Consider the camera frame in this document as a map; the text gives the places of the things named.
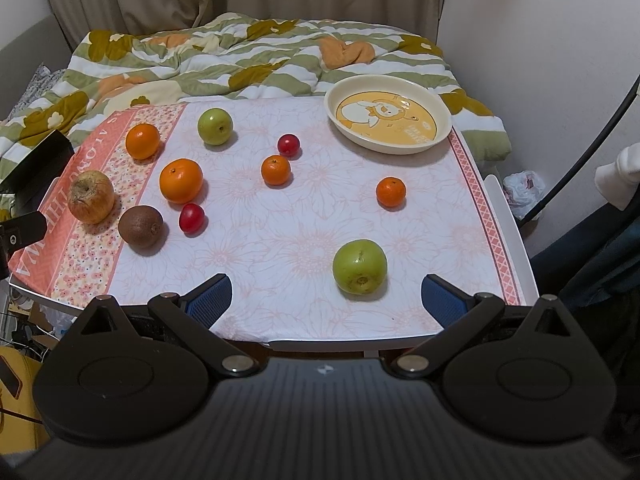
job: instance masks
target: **orange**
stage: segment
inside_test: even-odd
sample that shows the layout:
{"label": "orange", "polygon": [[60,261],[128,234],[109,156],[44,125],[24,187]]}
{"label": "orange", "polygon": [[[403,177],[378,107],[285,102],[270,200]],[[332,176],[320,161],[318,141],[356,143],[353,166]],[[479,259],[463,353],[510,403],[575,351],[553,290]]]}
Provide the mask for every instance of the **orange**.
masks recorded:
{"label": "orange", "polygon": [[282,155],[271,155],[264,159],[260,172],[267,184],[280,186],[289,179],[291,165]]}
{"label": "orange", "polygon": [[376,186],[376,197],[383,206],[397,207],[405,196],[404,182],[394,176],[383,178]]}
{"label": "orange", "polygon": [[197,162],[179,158],[160,173],[160,191],[169,202],[185,204],[193,200],[202,187],[202,170]]}
{"label": "orange", "polygon": [[144,160],[158,150],[160,132],[152,124],[137,124],[129,130],[124,146],[133,158]]}

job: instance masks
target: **kiwi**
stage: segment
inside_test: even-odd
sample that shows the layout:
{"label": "kiwi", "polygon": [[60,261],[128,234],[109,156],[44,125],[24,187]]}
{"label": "kiwi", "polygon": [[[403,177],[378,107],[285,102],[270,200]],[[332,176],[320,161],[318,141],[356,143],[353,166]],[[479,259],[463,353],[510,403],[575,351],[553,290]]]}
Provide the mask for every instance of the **kiwi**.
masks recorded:
{"label": "kiwi", "polygon": [[145,249],[155,244],[162,235],[162,215],[149,205],[127,209],[118,222],[118,232],[127,244]]}

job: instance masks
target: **plastic bag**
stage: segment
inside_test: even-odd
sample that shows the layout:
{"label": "plastic bag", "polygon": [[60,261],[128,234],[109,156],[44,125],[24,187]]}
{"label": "plastic bag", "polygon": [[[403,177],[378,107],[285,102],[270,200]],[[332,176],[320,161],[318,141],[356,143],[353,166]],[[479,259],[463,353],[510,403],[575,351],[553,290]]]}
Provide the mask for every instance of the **plastic bag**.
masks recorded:
{"label": "plastic bag", "polygon": [[545,195],[545,183],[533,171],[513,173],[504,178],[504,193],[513,215],[522,220]]}
{"label": "plastic bag", "polygon": [[54,330],[54,335],[57,339],[60,339],[65,332],[69,330],[71,324],[76,320],[71,314],[65,314],[54,308],[41,305],[40,310],[44,313],[47,321],[51,324]]}

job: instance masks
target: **cable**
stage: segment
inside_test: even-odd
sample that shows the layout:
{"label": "cable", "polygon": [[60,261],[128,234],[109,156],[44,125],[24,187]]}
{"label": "cable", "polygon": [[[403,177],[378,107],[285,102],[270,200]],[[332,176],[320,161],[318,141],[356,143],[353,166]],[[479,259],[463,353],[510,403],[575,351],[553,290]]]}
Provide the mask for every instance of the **cable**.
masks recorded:
{"label": "cable", "polygon": [[55,339],[55,340],[57,340],[57,341],[60,341],[60,339],[58,339],[58,338],[55,336],[55,334],[54,334],[54,332],[56,331],[56,329],[53,329],[51,332],[47,332],[47,331],[46,331],[46,330],[44,330],[41,326],[37,326],[36,324],[34,324],[33,326],[34,326],[34,327],[36,327],[38,330],[40,330],[43,334],[50,335],[53,339]]}
{"label": "cable", "polygon": [[2,341],[3,343],[7,343],[8,345],[20,345],[20,346],[23,346],[25,348],[31,348],[30,346],[25,345],[23,343],[18,343],[17,341],[7,341],[6,339],[4,339],[2,337],[0,337],[0,341]]}
{"label": "cable", "polygon": [[0,314],[2,314],[3,316],[15,317],[15,319],[20,319],[19,316],[16,316],[15,314],[9,314],[8,312],[0,312]]}
{"label": "cable", "polygon": [[620,103],[620,106],[616,110],[616,113],[609,119],[609,122],[602,129],[600,134],[594,139],[591,145],[586,149],[586,151],[580,156],[580,158],[576,161],[576,163],[571,167],[569,171],[566,172],[564,177],[562,177],[558,183],[553,187],[551,191],[549,191],[543,199],[538,202],[531,211],[529,211],[522,220],[516,219],[516,224],[518,227],[522,227],[524,224],[532,221],[540,211],[542,211],[546,205],[551,202],[551,200],[562,191],[562,188],[566,186],[569,181],[582,169],[582,167],[587,163],[587,161],[593,156],[596,150],[602,145],[602,143],[609,137],[609,134],[613,131],[616,125],[620,122],[622,116],[629,110],[631,103],[633,103],[634,99],[638,95],[638,87],[640,87],[640,75],[636,82],[629,90],[629,93],[626,95],[625,99]]}
{"label": "cable", "polygon": [[21,413],[15,413],[6,408],[0,408],[0,412],[5,413],[7,415],[15,416],[17,418],[21,418],[22,420],[28,420],[29,422],[34,422],[35,424],[42,424],[42,421],[38,420],[37,418],[31,418],[30,416],[22,415]]}

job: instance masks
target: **screw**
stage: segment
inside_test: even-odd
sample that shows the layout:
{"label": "screw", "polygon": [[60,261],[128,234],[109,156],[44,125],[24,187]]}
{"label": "screw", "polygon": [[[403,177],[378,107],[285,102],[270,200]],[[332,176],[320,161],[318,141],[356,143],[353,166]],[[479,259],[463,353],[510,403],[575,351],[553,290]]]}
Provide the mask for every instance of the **screw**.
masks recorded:
{"label": "screw", "polygon": [[396,362],[405,372],[421,372],[429,366],[429,360],[426,357],[416,354],[400,356]]}
{"label": "screw", "polygon": [[254,367],[254,360],[248,355],[229,355],[222,359],[222,367],[229,372],[245,372]]}

